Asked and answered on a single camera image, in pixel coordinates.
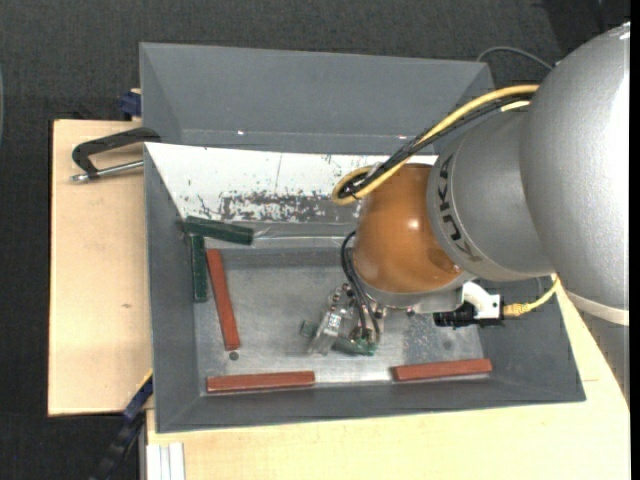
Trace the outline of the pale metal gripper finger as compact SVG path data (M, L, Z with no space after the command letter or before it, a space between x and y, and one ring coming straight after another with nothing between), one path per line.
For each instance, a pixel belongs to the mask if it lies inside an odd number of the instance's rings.
M327 312L316 328L308 353L326 356L337 340L345 336L345 318L337 312Z
M315 340L335 338L336 326L333 323L333 316L329 313L324 313L318 322L304 320L301 324L300 333L304 337Z

